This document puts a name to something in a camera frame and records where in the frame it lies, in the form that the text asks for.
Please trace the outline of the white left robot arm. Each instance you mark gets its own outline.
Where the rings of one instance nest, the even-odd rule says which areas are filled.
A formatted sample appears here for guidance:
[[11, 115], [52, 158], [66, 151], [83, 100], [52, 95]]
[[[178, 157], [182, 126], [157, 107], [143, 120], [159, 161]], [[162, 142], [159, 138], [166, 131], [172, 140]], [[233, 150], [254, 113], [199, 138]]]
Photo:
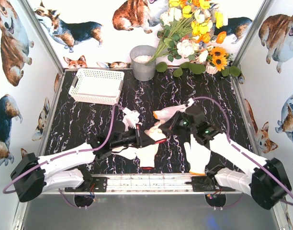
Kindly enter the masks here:
[[22, 203], [54, 189], [86, 191], [92, 177], [79, 166], [102, 161], [130, 147], [141, 147], [143, 135], [140, 122], [115, 122], [112, 129], [73, 149], [39, 157], [28, 153], [11, 173], [14, 191]]

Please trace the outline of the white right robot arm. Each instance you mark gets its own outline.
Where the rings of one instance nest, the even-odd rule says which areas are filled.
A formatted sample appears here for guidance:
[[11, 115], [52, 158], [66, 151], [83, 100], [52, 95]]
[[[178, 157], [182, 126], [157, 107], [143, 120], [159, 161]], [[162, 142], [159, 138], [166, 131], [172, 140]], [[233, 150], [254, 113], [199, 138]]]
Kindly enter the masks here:
[[[271, 209], [286, 195], [293, 198], [291, 184], [280, 160], [268, 160], [240, 146], [221, 129], [210, 125], [203, 111], [190, 106], [176, 113], [159, 127], [165, 133], [189, 134], [184, 143], [190, 173], [206, 176], [214, 186], [229, 187], [253, 198], [264, 209]], [[211, 152], [223, 156], [240, 170], [223, 165], [207, 170]]]

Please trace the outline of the cream glove red cuff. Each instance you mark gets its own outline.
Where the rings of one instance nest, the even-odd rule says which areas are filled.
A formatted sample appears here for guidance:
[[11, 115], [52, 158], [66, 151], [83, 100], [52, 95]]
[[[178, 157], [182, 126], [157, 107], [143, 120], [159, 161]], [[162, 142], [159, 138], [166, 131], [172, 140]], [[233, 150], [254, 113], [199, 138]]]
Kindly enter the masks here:
[[156, 122], [150, 129], [147, 129], [144, 131], [145, 134], [147, 134], [150, 138], [152, 138], [155, 143], [163, 143], [167, 141], [166, 135], [162, 132], [161, 129], [159, 129], [159, 126], [161, 125], [161, 122]]
[[151, 170], [155, 167], [155, 156], [158, 151], [158, 144], [149, 145], [136, 151], [136, 156], [140, 160], [139, 167]]

